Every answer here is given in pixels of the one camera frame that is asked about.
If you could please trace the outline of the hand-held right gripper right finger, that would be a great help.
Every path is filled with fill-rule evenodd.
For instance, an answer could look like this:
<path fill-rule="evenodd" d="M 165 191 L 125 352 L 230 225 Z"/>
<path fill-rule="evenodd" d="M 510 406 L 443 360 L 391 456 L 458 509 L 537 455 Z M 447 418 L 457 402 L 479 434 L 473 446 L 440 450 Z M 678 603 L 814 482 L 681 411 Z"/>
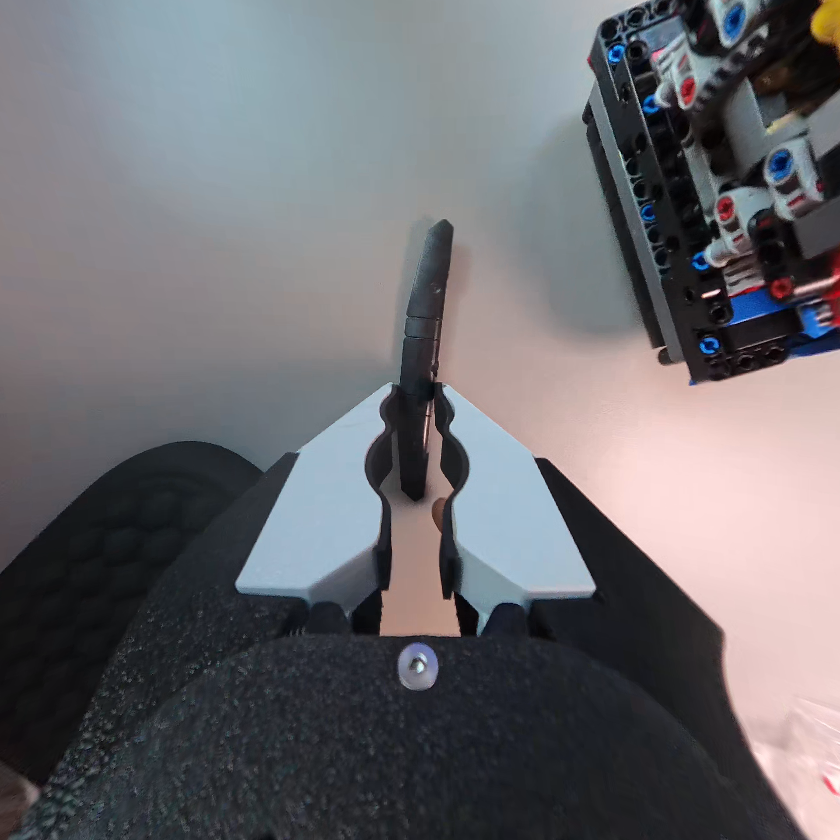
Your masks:
<path fill-rule="evenodd" d="M 451 385 L 436 385 L 444 504 L 439 569 L 460 631 L 485 632 L 502 605 L 589 601 L 596 584 L 535 455 Z"/>

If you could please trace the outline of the clear plastic bag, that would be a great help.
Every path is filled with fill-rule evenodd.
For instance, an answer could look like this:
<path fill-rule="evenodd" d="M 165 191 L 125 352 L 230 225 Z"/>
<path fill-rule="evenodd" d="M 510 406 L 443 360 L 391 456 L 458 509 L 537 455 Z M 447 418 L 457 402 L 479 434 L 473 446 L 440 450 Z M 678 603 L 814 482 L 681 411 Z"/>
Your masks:
<path fill-rule="evenodd" d="M 747 726 L 751 748 L 807 838 L 839 838 L 839 709 L 795 699 L 777 722 Z"/>

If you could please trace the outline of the toy brick race car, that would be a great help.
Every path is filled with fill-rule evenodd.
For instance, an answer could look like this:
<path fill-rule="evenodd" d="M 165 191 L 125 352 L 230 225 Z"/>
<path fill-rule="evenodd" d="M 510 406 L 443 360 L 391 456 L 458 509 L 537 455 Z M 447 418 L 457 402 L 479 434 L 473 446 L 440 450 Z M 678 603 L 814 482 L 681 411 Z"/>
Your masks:
<path fill-rule="evenodd" d="M 838 2 L 634 2 L 583 121 L 662 365 L 719 382 L 839 347 Z"/>

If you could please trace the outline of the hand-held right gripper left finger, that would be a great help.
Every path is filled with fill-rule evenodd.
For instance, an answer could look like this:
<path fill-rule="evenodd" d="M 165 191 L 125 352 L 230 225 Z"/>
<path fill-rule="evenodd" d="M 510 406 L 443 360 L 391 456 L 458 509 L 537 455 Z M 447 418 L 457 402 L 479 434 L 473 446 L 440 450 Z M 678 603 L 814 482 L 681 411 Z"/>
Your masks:
<path fill-rule="evenodd" d="M 391 473 L 396 386 L 386 383 L 293 459 L 235 583 L 244 595 L 356 610 L 385 592 L 392 572 Z"/>

